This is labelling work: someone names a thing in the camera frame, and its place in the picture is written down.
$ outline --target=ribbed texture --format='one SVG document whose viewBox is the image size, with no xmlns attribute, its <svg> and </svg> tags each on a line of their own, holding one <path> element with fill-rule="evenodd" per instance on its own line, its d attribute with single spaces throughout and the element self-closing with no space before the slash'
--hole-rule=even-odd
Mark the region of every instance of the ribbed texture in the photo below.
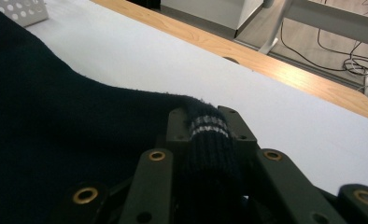
<svg viewBox="0 0 368 224">
<path fill-rule="evenodd" d="M 182 106 L 193 133 L 178 185 L 183 223 L 233 223 L 240 174 L 216 108 L 85 78 L 0 12 L 0 223 L 44 223 L 77 183 L 130 177 Z"/>
<path fill-rule="evenodd" d="M 191 148 L 180 176 L 180 223 L 240 223 L 241 175 L 224 117 L 210 105 L 189 109 Z"/>
</svg>

